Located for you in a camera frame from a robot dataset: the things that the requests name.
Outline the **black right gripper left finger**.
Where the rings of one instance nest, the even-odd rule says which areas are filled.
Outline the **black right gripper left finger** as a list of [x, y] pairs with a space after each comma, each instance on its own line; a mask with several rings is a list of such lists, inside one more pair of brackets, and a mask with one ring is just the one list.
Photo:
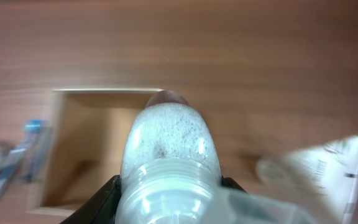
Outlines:
[[120, 198], [121, 178], [115, 175], [60, 224], [115, 224]]

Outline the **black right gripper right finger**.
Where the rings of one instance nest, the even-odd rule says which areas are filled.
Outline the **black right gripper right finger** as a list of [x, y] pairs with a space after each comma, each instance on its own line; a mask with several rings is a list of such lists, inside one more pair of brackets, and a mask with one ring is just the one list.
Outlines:
[[221, 186], [229, 189], [236, 189], [245, 192], [245, 190], [231, 177], [221, 177]]

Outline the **clear bottle with dark liquid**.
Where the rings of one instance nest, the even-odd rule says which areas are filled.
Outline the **clear bottle with dark liquid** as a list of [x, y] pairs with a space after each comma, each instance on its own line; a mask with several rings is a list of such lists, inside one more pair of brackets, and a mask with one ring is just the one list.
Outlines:
[[193, 108], [150, 106], [136, 117], [121, 167], [116, 223], [302, 223], [300, 207], [224, 187], [209, 129]]

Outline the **white squeeze tube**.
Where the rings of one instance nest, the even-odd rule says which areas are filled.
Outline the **white squeeze tube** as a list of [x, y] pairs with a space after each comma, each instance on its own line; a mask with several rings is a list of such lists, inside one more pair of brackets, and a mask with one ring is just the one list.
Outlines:
[[358, 134], [262, 158], [256, 172], [319, 223], [350, 223], [358, 201]]

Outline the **blue white toothbrush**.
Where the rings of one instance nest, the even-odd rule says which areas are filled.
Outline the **blue white toothbrush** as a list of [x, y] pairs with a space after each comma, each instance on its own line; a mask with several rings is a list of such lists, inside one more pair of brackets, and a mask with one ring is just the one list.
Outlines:
[[0, 171], [0, 198], [14, 176], [19, 164], [25, 158], [29, 149], [35, 149], [33, 158], [27, 172], [22, 176], [26, 182], [32, 182], [40, 171], [45, 157], [46, 149], [50, 143], [53, 130], [47, 123], [40, 119], [33, 119], [26, 123], [25, 138], [7, 155]]

